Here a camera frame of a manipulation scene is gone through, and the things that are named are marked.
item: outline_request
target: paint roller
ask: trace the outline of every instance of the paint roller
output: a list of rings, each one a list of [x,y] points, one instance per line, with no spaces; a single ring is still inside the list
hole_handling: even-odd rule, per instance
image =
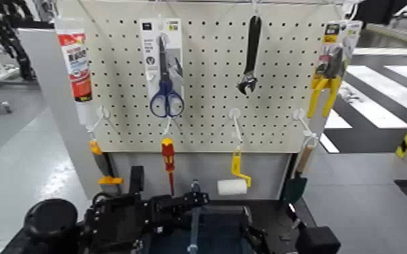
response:
[[[218,181],[218,194],[221,196],[246,194],[247,188],[251,187],[251,177],[241,173],[241,150],[235,149],[232,156],[231,173],[242,179],[230,179]]]

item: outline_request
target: yellow pliers handle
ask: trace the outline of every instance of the yellow pliers handle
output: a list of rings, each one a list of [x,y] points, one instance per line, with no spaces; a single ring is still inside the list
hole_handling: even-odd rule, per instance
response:
[[[323,112],[322,112],[322,116],[324,118],[330,114],[330,110],[336,101],[337,91],[339,90],[339,87],[341,86],[341,82],[342,82],[342,80],[341,80],[340,76],[330,80],[330,97],[328,98],[327,103],[325,103],[325,106],[323,107]]]
[[[320,92],[324,89],[325,85],[327,85],[329,79],[328,78],[322,78],[320,82],[317,84],[317,86],[314,88],[314,91],[312,92],[311,95],[311,101],[309,104],[309,110],[308,110],[308,118],[312,118],[314,115],[314,112],[316,111],[317,107],[317,100],[318,97],[320,96]]]

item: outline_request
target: pliers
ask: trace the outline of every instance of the pliers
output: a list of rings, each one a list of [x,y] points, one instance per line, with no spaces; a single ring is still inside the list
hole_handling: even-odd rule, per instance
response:
[[[330,89],[330,97],[325,103],[323,107],[322,116],[327,117],[330,113],[333,104],[335,103],[337,97],[337,91],[341,86],[342,76],[345,72],[345,62],[343,60],[343,48],[337,47],[333,51],[333,55],[330,56],[330,60],[328,64],[323,64],[317,67],[317,72],[323,69],[323,73],[321,74],[321,78],[316,78],[312,80],[312,92],[309,110],[308,110],[308,118],[312,118],[314,112],[316,111],[317,100],[320,96],[320,92],[325,89]]]

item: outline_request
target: scissors packaging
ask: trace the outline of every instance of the scissors packaging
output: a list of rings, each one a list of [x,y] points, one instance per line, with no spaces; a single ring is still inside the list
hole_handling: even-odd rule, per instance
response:
[[[185,103],[181,19],[142,18],[139,30],[151,112],[177,116]]]

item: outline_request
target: yellow tool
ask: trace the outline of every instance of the yellow tool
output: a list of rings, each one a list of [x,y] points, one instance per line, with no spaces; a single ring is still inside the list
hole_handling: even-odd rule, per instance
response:
[[[328,65],[325,66],[323,74],[315,74],[312,79],[311,87],[314,90],[312,92],[308,118],[312,118],[316,111],[318,97],[323,89],[330,89],[330,97],[327,103],[323,107],[322,116],[327,117],[330,114],[330,109],[333,107],[337,97],[337,91],[341,86],[342,75],[345,72],[345,63],[343,61],[343,49],[341,47],[336,48],[336,52],[330,58]]]
[[[98,180],[98,184],[106,185],[117,185],[123,183],[123,178],[114,177],[114,169],[110,164],[109,157],[107,153],[104,153],[98,145],[96,139],[91,140],[90,149],[95,158],[96,164],[98,165],[99,170],[103,173],[103,178]]]
[[[241,150],[239,147],[237,147],[232,155],[232,166],[231,166],[232,175],[245,179],[246,185],[248,187],[251,187],[251,176],[246,176],[241,173],[240,164],[241,164]]]

